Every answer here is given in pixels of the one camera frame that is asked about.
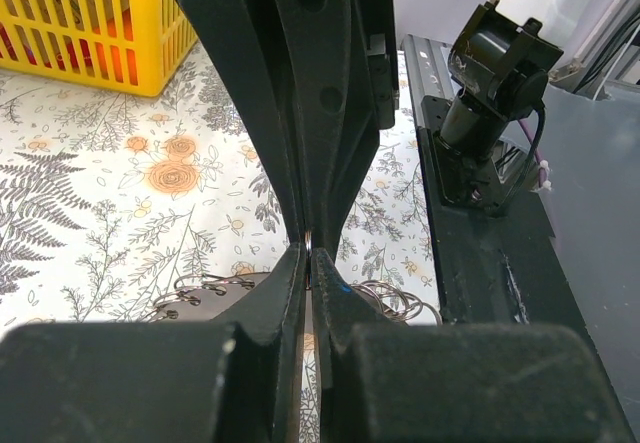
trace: black cable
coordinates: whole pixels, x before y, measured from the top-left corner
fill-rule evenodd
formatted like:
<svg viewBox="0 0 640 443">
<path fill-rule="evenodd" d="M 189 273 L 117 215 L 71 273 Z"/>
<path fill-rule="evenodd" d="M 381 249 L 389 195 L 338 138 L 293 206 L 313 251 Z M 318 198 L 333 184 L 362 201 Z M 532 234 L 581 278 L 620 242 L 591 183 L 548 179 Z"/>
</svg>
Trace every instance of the black cable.
<svg viewBox="0 0 640 443">
<path fill-rule="evenodd" d="M 600 72 L 607 66 L 611 59 L 620 51 L 620 48 L 625 44 L 629 36 L 629 30 L 633 31 L 634 25 L 640 22 L 640 10 L 635 15 L 632 15 L 626 22 L 624 22 L 618 30 L 609 39 L 604 46 L 593 65 L 587 73 L 584 75 L 580 83 L 576 86 L 574 93 L 577 93 L 589 83 L 594 81 Z"/>
<path fill-rule="evenodd" d="M 503 166 L 505 166 L 507 163 L 509 163 L 511 160 L 513 160 L 516 155 L 520 152 L 520 150 L 517 147 L 512 147 L 511 149 L 509 149 L 509 151 L 507 151 L 504 156 L 500 157 L 497 161 L 496 161 L 496 170 L 500 170 Z"/>
<path fill-rule="evenodd" d="M 635 20 L 633 20 L 632 23 L 635 23 L 637 21 L 640 21 L 640 16 Z M 596 62 L 591 66 L 591 68 L 589 69 L 587 74 L 583 77 L 583 79 L 580 81 L 578 86 L 576 86 L 574 93 L 580 91 L 582 88 L 589 85 L 596 78 L 598 78 L 602 70 L 607 66 L 607 64 L 611 61 L 611 59 L 618 53 L 618 51 L 620 51 L 620 48 L 624 46 L 626 42 L 626 37 L 628 36 L 628 33 L 627 33 L 628 30 L 633 31 L 633 28 L 626 28 L 625 31 L 619 33 L 615 38 L 609 41 L 609 43 L 605 46 L 603 51 L 600 53 L 600 55 L 596 59 Z"/>
<path fill-rule="evenodd" d="M 509 205 L 513 201 L 513 198 L 516 196 L 524 180 L 527 178 L 529 174 L 529 170 L 531 169 L 531 164 L 533 163 L 533 158 L 535 156 L 536 150 L 538 149 L 538 145 L 540 144 L 540 140 L 542 139 L 542 132 L 544 131 L 544 124 L 547 119 L 547 113 L 544 109 L 544 104 L 540 102 L 538 105 L 534 107 L 534 111 L 538 115 L 538 127 L 536 128 L 536 134 L 533 137 L 533 142 L 531 143 L 531 147 L 529 148 L 529 153 L 527 153 L 527 157 L 524 160 L 522 170 L 518 175 L 515 183 L 509 188 L 507 192 L 507 196 L 504 197 L 502 203 L 491 212 L 491 216 L 504 216 L 506 210 L 509 208 Z"/>
</svg>

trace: floral tablecloth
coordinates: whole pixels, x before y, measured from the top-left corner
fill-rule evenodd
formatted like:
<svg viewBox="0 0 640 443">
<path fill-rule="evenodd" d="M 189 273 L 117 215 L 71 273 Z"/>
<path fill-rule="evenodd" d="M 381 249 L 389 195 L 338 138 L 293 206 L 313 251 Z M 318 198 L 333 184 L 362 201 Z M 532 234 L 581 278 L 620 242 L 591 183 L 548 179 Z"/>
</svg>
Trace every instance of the floral tablecloth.
<svg viewBox="0 0 640 443">
<path fill-rule="evenodd" d="M 437 306 L 403 58 L 400 80 L 396 126 L 337 266 Z M 275 195 L 200 45 L 157 99 L 0 72 L 0 125 L 0 338 L 28 322 L 135 321 L 179 276 L 269 271 L 286 248 Z M 317 434 L 313 391 L 302 441 Z"/>
</svg>

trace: wire coil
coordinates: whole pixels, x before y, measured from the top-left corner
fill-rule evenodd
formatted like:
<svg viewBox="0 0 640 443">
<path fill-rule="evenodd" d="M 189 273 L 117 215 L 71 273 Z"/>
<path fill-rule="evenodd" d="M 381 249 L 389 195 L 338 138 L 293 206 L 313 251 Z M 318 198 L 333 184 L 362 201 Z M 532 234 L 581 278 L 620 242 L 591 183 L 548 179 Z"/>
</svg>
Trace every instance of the wire coil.
<svg viewBox="0 0 640 443">
<path fill-rule="evenodd" d="M 390 320 L 406 322 L 417 317 L 422 313 L 424 308 L 427 308 L 433 313 L 436 323 L 442 325 L 440 312 L 413 293 L 399 290 L 389 283 L 378 280 L 367 280 L 362 283 L 355 283 L 351 285 L 351 287 L 373 298 L 378 304 L 380 312 Z"/>
<path fill-rule="evenodd" d="M 211 320 L 236 303 L 247 291 L 255 288 L 269 274 L 265 272 L 222 277 L 203 273 L 181 276 L 173 282 L 172 291 L 153 301 L 151 311 L 140 321 Z M 183 282 L 187 280 L 200 280 L 201 283 L 184 285 Z M 413 293 L 378 280 L 355 283 L 351 287 L 392 321 L 407 322 L 427 308 L 433 313 L 436 323 L 442 325 L 438 310 Z"/>
</svg>

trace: metal ring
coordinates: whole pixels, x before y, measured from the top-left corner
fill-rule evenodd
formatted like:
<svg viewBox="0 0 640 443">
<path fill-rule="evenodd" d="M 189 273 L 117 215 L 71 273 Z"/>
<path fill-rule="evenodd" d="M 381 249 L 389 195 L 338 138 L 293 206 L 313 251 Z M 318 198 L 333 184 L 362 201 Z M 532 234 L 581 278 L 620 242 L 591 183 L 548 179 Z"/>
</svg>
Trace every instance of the metal ring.
<svg viewBox="0 0 640 443">
<path fill-rule="evenodd" d="M 157 320 L 153 320 L 154 323 L 157 321 L 162 321 L 162 320 L 177 320 L 178 317 L 180 316 L 180 314 L 178 313 L 177 310 L 168 310 L 165 312 L 165 314 L 161 317 L 159 317 Z"/>
<path fill-rule="evenodd" d="M 307 253 L 311 254 L 311 230 L 307 230 L 304 233 L 304 247 L 307 250 Z"/>
<path fill-rule="evenodd" d="M 184 291 L 182 289 L 178 291 L 172 291 L 170 293 L 165 293 L 164 295 L 160 295 L 158 298 L 153 300 L 151 306 L 154 308 L 162 309 L 162 307 L 168 305 L 169 303 L 175 303 L 176 301 L 189 301 L 191 304 L 195 303 L 195 306 L 199 305 L 201 300 L 197 296 L 189 296 L 188 293 L 193 291 L 194 289 L 189 289 Z"/>
<path fill-rule="evenodd" d="M 151 319 L 151 317 L 155 314 L 158 313 L 158 309 L 154 308 L 153 310 L 151 310 L 149 313 L 145 314 L 144 316 L 141 316 L 140 318 L 138 318 L 138 321 L 147 321 L 147 319 Z"/>
<path fill-rule="evenodd" d="M 230 278 L 238 278 L 240 280 L 243 280 L 243 278 L 241 276 L 224 277 L 224 276 L 214 275 L 214 274 L 211 274 L 211 273 L 200 273 L 200 274 L 194 274 L 194 275 L 184 275 L 184 276 L 181 276 L 181 277 L 177 278 L 173 282 L 173 289 L 176 290 L 176 291 L 179 290 L 180 288 L 178 287 L 178 283 L 180 283 L 181 281 L 184 281 L 184 280 L 205 280 L 205 279 L 209 279 L 209 278 L 213 278 L 214 281 L 228 280 Z"/>
<path fill-rule="evenodd" d="M 415 317 L 417 317 L 422 310 L 426 307 L 431 311 L 433 316 L 435 317 L 436 324 L 441 326 L 444 322 L 442 320 L 442 315 L 440 312 L 429 303 L 422 301 L 418 296 L 413 293 L 409 293 L 407 291 L 402 291 L 389 283 L 378 281 L 378 280 L 366 280 L 362 283 L 356 283 L 352 285 L 353 288 L 363 291 L 367 295 L 374 298 L 377 303 L 380 305 L 380 308 L 385 316 L 387 316 L 391 320 L 395 321 L 408 321 Z M 384 293 L 380 294 L 378 292 L 379 289 L 385 290 Z M 394 310 L 390 308 L 386 304 L 384 304 L 384 298 L 393 298 L 397 297 L 402 301 L 403 309 L 402 310 Z"/>
<path fill-rule="evenodd" d="M 227 289 L 220 283 L 203 283 L 201 288 L 213 291 L 218 296 L 224 296 L 227 294 Z"/>
<path fill-rule="evenodd" d="M 181 291 L 182 291 L 182 292 L 185 292 L 185 293 L 188 293 L 188 292 L 190 292 L 190 291 L 193 291 L 193 290 L 199 290 L 199 289 L 201 289 L 201 288 L 202 288 L 202 287 L 201 287 L 200 285 L 181 286 L 180 288 L 177 288 L 177 289 L 176 289 L 176 291 L 171 292 L 171 293 L 167 293 L 167 294 L 179 293 L 179 292 L 181 292 Z"/>
<path fill-rule="evenodd" d="M 205 281 L 202 283 L 202 286 L 205 287 L 210 287 L 210 289 L 214 289 L 217 285 L 240 285 L 243 286 L 244 288 L 249 288 L 249 289 L 253 289 L 256 287 L 256 282 L 254 280 L 248 279 L 248 278 L 243 278 L 241 276 L 231 276 L 228 278 L 222 278 L 219 280 L 214 280 L 214 281 Z"/>
<path fill-rule="evenodd" d="M 253 281 L 253 280 L 247 280 L 242 275 L 216 276 L 216 275 L 211 275 L 209 273 L 205 273 L 204 275 L 202 275 L 202 279 L 207 279 L 207 278 L 213 278 L 213 283 L 218 282 L 221 285 L 233 285 L 233 284 L 245 283 L 247 281 Z"/>
</svg>

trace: orange rose print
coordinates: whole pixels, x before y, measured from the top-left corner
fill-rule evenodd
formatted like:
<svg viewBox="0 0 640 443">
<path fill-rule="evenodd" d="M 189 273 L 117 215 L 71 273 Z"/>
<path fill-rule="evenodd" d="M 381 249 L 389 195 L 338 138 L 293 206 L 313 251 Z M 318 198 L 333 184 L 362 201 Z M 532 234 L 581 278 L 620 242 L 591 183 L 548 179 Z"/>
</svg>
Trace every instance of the orange rose print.
<svg viewBox="0 0 640 443">
<path fill-rule="evenodd" d="M 149 144 L 141 136 L 132 136 L 127 140 L 127 148 L 138 153 L 139 151 L 147 151 Z"/>
<path fill-rule="evenodd" d="M 256 269 L 251 263 L 246 261 L 238 261 L 232 267 L 231 271 L 234 275 L 248 275 L 249 273 L 255 273 Z"/>
<path fill-rule="evenodd" d="M 162 193 L 183 193 L 198 184 L 198 170 L 179 161 L 162 161 L 151 168 L 149 183 Z"/>
<path fill-rule="evenodd" d="M 404 257 L 404 261 L 402 262 L 404 265 L 404 269 L 407 270 L 409 276 L 413 275 L 416 271 L 418 271 L 418 265 L 416 265 L 413 261 L 409 260 L 408 256 Z"/>
<path fill-rule="evenodd" d="M 29 145 L 27 145 L 27 148 L 33 150 L 34 152 L 36 150 L 44 150 L 46 147 L 47 143 L 44 141 L 32 141 L 31 143 L 29 143 Z"/>
<path fill-rule="evenodd" d="M 242 148 L 240 149 L 247 160 L 253 161 L 258 158 L 258 153 L 256 153 L 256 150 L 253 147 L 249 145 L 242 145 Z"/>
<path fill-rule="evenodd" d="M 161 122 L 161 121 L 169 121 L 171 118 L 169 118 L 169 115 L 163 115 L 162 113 L 156 113 L 155 115 L 151 116 L 151 121 L 155 121 L 156 123 Z"/>
<path fill-rule="evenodd" d="M 167 153 L 172 160 L 182 161 L 196 152 L 195 142 L 181 136 L 171 138 L 167 141 L 166 145 Z"/>
<path fill-rule="evenodd" d="M 138 209 L 133 212 L 133 216 L 136 218 L 144 218 L 151 213 L 151 202 L 149 200 L 141 201 L 138 205 Z"/>
</svg>

